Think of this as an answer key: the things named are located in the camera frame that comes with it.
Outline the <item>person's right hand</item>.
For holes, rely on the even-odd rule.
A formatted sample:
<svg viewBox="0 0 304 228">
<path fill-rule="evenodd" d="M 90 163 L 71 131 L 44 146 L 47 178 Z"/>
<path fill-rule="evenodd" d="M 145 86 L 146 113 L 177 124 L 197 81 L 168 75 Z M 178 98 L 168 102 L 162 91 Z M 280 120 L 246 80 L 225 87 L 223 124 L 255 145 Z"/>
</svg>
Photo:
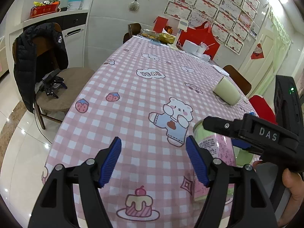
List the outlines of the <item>person's right hand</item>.
<svg viewBox="0 0 304 228">
<path fill-rule="evenodd" d="M 288 168 L 285 169 L 282 174 L 282 183 L 289 189 L 291 196 L 278 220 L 278 227 L 284 227 L 290 223 L 303 203 L 303 180 L 298 173 L 290 172 Z"/>
</svg>

